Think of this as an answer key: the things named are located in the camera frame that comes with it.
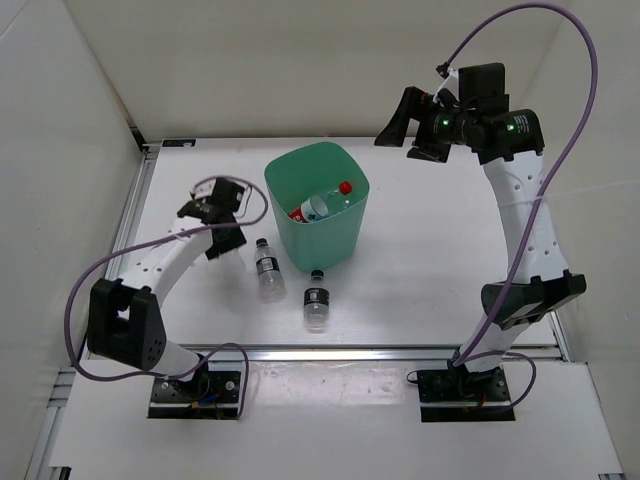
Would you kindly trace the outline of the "clear bottle black label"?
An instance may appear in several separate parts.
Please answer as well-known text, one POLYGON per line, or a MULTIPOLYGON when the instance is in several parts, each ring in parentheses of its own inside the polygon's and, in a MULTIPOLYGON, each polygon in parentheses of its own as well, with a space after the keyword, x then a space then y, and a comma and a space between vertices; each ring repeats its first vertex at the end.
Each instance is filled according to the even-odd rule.
POLYGON ((254 253, 259 293, 265 301, 279 301, 286 296, 286 286, 275 251, 265 238, 256 240, 254 253))

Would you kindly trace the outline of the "red label bottle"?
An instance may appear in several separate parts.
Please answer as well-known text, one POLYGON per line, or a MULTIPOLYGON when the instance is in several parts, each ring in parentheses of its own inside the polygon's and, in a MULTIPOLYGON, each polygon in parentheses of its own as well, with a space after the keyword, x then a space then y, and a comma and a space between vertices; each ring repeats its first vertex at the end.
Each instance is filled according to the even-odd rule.
POLYGON ((314 223, 341 213, 351 206, 352 190, 352 185, 343 181, 335 189, 311 195, 291 210, 288 217, 298 223, 314 223))

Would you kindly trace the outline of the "clear bottle white cap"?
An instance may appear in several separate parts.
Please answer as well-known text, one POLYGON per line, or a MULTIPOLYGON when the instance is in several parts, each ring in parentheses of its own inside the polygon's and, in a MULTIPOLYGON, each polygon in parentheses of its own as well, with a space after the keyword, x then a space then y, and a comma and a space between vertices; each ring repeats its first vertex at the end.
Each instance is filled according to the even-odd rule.
POLYGON ((238 249, 231 250, 219 258, 221 284, 226 292, 233 295, 242 293, 246 264, 238 249))

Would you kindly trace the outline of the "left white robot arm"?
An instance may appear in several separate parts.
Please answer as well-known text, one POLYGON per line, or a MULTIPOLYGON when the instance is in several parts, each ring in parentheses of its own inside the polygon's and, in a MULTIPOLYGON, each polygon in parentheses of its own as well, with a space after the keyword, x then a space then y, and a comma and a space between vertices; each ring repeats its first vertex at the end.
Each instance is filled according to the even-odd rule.
POLYGON ((169 385, 188 401, 208 396, 208 367, 199 364, 200 355, 167 339, 161 306, 199 256, 216 259, 246 243, 237 226, 189 232, 201 226, 235 225, 238 209, 237 202, 228 206, 187 202, 169 229, 169 242, 151 248, 117 279, 97 281, 90 292, 89 351, 142 372, 167 376, 169 385))

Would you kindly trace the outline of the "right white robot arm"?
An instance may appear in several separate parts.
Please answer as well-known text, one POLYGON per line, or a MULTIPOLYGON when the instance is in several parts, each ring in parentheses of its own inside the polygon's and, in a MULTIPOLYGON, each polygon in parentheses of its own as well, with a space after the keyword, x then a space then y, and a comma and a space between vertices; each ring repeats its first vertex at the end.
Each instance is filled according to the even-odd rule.
POLYGON ((447 88, 429 94, 411 86, 375 145, 402 146, 412 120, 418 130, 408 157, 444 163, 454 145, 477 155, 505 238, 507 277, 483 286, 483 317, 447 366, 452 393, 470 400, 492 380, 514 342, 548 312, 583 294, 586 279, 571 272, 557 240, 544 198, 543 133, 533 110, 509 109, 500 89, 454 96, 447 88))

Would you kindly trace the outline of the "green plastic bin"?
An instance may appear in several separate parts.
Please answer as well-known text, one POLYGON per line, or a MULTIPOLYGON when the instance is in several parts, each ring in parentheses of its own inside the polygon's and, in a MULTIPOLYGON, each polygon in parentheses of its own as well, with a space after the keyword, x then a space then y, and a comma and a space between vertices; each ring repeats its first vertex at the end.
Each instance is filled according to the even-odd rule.
POLYGON ((301 271, 325 270, 355 250, 370 184, 341 146, 319 142, 264 170, 281 242, 301 271))

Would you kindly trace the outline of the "short bottle black label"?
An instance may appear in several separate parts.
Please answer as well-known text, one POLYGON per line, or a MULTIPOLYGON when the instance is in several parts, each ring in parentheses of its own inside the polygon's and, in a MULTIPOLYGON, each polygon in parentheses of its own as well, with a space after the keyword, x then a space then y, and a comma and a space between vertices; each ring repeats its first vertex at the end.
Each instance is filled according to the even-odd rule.
POLYGON ((310 273, 309 284, 303 294, 305 326, 312 333, 322 333, 328 325, 330 293, 322 270, 310 273))

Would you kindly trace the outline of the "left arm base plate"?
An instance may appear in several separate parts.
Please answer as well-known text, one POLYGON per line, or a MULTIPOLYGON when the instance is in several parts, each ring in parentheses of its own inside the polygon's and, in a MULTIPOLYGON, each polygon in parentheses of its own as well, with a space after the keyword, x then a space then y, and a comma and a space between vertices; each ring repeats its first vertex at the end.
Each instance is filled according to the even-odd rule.
POLYGON ((165 420, 235 420, 240 410, 243 373, 239 366, 200 367, 189 381, 156 379, 147 417, 165 420))

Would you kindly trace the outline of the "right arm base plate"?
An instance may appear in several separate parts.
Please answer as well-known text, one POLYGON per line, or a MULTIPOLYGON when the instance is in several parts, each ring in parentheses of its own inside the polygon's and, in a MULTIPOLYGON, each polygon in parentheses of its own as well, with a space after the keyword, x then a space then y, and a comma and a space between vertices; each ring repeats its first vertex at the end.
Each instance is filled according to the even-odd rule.
POLYGON ((449 365, 406 375, 418 388, 422 423, 510 422, 514 407, 502 367, 469 373, 449 365))

